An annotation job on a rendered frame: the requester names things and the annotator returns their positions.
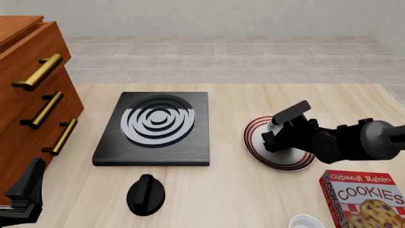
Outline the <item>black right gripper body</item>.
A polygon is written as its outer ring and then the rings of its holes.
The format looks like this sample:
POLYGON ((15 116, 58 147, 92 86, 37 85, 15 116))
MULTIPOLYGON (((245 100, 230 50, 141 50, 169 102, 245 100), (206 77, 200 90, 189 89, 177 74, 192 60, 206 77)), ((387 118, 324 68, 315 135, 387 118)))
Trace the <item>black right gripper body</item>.
POLYGON ((299 115, 291 121, 283 124, 281 140, 278 142, 278 150, 295 148, 303 151, 311 149, 311 138, 318 128, 317 119, 306 119, 299 115))

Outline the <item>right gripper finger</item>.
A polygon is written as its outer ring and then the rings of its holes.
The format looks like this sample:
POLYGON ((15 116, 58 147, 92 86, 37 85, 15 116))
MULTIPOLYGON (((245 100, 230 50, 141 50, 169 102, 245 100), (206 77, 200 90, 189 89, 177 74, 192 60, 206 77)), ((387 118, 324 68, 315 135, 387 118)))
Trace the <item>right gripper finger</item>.
POLYGON ((277 142, 277 137, 272 130, 262 133, 261 137, 263 138, 265 144, 273 144, 277 142))
POLYGON ((265 149, 271 153, 276 153, 285 149, 285 146, 280 142, 265 142, 265 149))

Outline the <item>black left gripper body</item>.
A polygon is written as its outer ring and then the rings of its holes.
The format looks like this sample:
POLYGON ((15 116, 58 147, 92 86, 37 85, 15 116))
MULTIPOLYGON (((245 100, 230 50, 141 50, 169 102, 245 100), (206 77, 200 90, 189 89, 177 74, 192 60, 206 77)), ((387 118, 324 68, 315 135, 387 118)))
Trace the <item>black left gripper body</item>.
POLYGON ((0 206, 0 225, 35 224, 42 212, 43 202, 11 201, 10 206, 0 206))

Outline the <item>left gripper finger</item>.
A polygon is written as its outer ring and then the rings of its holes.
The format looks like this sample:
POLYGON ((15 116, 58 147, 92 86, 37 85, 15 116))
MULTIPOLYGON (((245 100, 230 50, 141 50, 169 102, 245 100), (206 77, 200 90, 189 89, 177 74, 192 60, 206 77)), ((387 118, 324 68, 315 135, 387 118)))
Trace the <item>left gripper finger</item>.
POLYGON ((26 168, 22 176, 6 192, 11 206, 37 205, 42 206, 42 180, 46 163, 36 157, 26 168))

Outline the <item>black bowl with speckled inside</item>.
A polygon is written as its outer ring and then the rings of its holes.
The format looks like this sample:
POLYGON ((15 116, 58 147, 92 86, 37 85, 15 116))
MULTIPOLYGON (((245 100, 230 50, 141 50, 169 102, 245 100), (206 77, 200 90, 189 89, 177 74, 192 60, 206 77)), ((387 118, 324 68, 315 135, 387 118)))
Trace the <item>black bowl with speckled inside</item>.
POLYGON ((273 123, 272 120, 269 121, 267 125, 268 130, 272 132, 274 136, 277 135, 283 129, 283 127, 284 127, 283 123, 275 124, 273 123))

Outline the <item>white plate with red rings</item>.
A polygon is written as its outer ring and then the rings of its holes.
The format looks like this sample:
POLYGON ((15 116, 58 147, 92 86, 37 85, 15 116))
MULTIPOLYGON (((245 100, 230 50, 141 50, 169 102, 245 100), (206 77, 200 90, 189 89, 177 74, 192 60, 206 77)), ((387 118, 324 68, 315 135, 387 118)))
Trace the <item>white plate with red rings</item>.
POLYGON ((285 149, 276 153, 264 147, 262 134, 269 131, 272 116, 262 116, 251 120, 242 133, 242 142, 247 152, 262 165, 281 172, 298 172, 309 168, 316 161, 315 155, 301 149, 285 149))

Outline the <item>small white bowl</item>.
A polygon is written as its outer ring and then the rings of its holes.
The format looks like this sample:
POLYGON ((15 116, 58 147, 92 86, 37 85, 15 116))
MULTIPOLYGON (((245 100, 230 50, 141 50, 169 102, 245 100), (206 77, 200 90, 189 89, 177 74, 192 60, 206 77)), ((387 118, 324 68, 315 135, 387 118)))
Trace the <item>small white bowl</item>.
POLYGON ((297 214, 291 218, 289 228, 325 228, 325 226, 313 216, 297 214))

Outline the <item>oatmeal raisin cookies box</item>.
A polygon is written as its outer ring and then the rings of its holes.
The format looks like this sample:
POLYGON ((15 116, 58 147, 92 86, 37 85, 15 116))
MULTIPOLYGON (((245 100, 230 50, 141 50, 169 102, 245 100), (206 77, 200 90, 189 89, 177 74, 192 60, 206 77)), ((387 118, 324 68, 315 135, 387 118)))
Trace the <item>oatmeal raisin cookies box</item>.
POLYGON ((389 174, 326 170, 319 183, 336 228, 405 228, 405 196, 389 174))

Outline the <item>flat black stove plate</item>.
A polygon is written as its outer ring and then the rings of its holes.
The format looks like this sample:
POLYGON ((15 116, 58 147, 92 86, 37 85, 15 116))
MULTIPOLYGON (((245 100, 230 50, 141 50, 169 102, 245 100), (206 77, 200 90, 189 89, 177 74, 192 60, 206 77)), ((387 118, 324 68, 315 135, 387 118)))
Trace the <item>flat black stove plate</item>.
POLYGON ((123 92, 92 164, 209 166, 208 93, 123 92))

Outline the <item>wooden cabinet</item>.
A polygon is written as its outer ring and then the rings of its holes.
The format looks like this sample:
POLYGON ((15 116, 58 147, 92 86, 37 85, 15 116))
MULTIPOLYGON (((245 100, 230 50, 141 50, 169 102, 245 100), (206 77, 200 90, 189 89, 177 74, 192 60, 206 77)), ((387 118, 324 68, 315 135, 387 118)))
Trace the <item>wooden cabinet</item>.
POLYGON ((34 158, 59 154, 84 106, 56 22, 0 16, 0 205, 34 158))

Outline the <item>round black stove knob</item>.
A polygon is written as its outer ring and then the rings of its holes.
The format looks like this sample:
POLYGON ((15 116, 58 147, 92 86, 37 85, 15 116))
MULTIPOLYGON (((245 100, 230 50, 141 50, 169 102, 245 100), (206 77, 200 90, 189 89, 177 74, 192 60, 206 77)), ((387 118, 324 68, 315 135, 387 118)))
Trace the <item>round black stove knob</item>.
POLYGON ((151 174, 142 174, 128 190, 126 201, 136 216, 150 216, 163 206, 165 188, 151 174))

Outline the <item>wooden drawer, slightly open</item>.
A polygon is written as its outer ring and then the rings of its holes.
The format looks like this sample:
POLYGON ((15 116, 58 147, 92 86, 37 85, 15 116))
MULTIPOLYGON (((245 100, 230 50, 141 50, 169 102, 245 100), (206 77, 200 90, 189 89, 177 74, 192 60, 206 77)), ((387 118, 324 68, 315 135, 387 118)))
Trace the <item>wooden drawer, slightly open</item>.
POLYGON ((34 26, 24 38, 10 45, 0 53, 0 117, 19 115, 39 91, 54 81, 71 56, 56 22, 40 23, 34 26), (22 87, 13 87, 14 81, 26 81, 40 67, 39 60, 60 54, 63 61, 33 92, 22 87))

